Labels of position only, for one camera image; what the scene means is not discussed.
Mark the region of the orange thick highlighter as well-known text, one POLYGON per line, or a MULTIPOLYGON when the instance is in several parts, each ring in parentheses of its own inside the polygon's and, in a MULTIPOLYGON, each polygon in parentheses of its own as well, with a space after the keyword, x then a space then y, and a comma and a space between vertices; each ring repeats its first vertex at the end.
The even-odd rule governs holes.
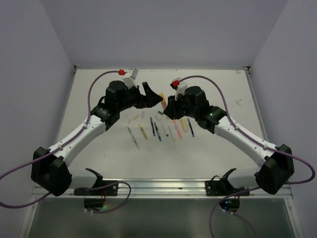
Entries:
POLYGON ((161 105, 162 105, 163 110, 165 110, 167 107, 167 102, 166 102, 165 96, 163 93, 159 93, 159 95, 162 97, 161 105))

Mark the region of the yellow thick highlighter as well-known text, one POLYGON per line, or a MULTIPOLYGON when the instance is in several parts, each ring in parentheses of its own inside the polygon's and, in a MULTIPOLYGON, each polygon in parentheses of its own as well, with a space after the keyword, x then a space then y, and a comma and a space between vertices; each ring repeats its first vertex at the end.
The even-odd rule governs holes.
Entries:
POLYGON ((181 118, 180 122, 181 122, 181 126, 182 126, 183 131, 185 133, 188 133, 189 132, 189 127, 188 127, 188 124, 187 124, 187 121, 185 120, 185 118, 181 118))

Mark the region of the purple gel pen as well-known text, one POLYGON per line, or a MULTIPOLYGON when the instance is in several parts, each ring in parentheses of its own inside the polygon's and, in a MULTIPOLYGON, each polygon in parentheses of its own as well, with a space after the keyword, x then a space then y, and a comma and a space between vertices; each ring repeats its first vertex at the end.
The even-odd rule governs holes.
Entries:
POLYGON ((151 123, 151 128, 152 128, 153 136, 155 136, 156 134, 155 134, 154 122, 153 122, 152 117, 150 117, 150 123, 151 123))

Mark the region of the orange thin highlighter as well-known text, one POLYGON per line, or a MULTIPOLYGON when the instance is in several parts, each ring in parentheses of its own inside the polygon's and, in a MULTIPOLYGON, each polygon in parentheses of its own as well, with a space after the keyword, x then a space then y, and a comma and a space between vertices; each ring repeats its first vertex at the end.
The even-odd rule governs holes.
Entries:
POLYGON ((179 126, 178 126, 178 124, 177 124, 177 121, 176 121, 175 119, 173 120, 173 123, 174 123, 174 126, 175 126, 175 129, 176 129, 176 131, 177 131, 177 134, 178 134, 179 139, 182 140, 183 137, 182 137, 180 128, 179 128, 179 126))

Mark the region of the blue green pen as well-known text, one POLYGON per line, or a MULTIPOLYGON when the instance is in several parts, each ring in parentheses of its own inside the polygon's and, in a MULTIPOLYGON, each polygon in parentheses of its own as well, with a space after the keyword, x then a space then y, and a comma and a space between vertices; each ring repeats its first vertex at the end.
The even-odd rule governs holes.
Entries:
POLYGON ((189 125, 189 128, 190 128, 190 132, 192 134, 192 137, 195 137, 195 134, 194 134, 194 131, 193 131, 193 128, 192 128, 192 124, 191 124, 191 121, 189 118, 187 118, 187 121, 188 121, 188 125, 189 125))

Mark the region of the yellow thin highlighter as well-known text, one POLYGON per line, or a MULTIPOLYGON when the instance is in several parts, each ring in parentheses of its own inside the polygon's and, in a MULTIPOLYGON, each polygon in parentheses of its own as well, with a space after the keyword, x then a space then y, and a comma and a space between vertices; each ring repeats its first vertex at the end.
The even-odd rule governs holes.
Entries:
POLYGON ((139 123, 138 126, 139 126, 139 129, 140 129, 140 131, 141 131, 141 133, 142 133, 144 139, 145 139, 145 140, 148 140, 148 136, 147 136, 146 132, 144 131, 142 125, 139 123))

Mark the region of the green clear pen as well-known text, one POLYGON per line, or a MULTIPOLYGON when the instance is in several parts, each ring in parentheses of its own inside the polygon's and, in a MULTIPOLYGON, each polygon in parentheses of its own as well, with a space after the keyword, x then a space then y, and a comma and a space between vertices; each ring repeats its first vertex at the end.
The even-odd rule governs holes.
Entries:
POLYGON ((134 134, 133 134, 132 130, 128 126, 127 126, 127 129, 128 129, 128 132, 129 132, 129 134, 130 134, 130 136, 131 136, 136 148, 140 150, 140 147, 139 147, 139 145, 138 145, 138 143, 136 141, 136 138, 134 137, 134 134))

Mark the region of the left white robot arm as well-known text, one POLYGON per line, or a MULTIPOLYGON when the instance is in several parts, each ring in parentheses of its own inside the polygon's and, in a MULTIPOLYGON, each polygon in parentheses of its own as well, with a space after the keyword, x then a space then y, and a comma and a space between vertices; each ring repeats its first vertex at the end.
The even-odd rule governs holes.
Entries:
POLYGON ((77 174, 68 167, 85 147, 119 120, 122 111, 131 107, 152 108, 162 101, 147 82, 142 86, 145 94, 141 94, 138 86, 127 87, 122 81, 112 81, 79 127, 48 149, 39 147, 34 152, 31 180, 54 196, 71 188, 99 194, 105 186, 102 175, 92 169, 77 174))

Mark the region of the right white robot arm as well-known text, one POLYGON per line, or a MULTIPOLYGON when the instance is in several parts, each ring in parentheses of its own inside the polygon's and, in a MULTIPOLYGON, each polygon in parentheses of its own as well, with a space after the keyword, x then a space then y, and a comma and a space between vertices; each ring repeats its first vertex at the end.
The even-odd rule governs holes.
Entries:
POLYGON ((220 188, 225 194, 233 194, 245 186, 276 194, 294 173, 292 151, 287 145, 276 146, 246 129, 241 134, 241 126, 230 121, 225 110, 210 105, 199 86, 186 87, 181 93, 169 96, 163 112, 170 119, 193 118, 198 126, 232 143, 255 162, 256 168, 233 168, 222 176, 220 188))

